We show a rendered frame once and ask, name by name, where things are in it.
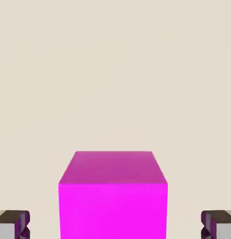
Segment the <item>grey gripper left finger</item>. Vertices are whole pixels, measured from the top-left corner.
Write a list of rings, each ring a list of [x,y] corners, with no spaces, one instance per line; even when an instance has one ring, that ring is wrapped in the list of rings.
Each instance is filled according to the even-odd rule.
[[[28,210],[0,210],[0,239],[30,239]]]

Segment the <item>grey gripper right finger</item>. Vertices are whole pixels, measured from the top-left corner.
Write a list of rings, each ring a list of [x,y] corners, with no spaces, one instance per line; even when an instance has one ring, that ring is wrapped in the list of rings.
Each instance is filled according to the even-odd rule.
[[[204,210],[201,222],[201,239],[231,239],[231,210]]]

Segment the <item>small magenta cube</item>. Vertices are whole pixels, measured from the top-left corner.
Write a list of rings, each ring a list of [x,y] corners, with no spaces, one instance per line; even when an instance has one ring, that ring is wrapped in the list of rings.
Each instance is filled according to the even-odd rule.
[[[77,151],[58,184],[60,239],[166,239],[168,184],[150,151]]]

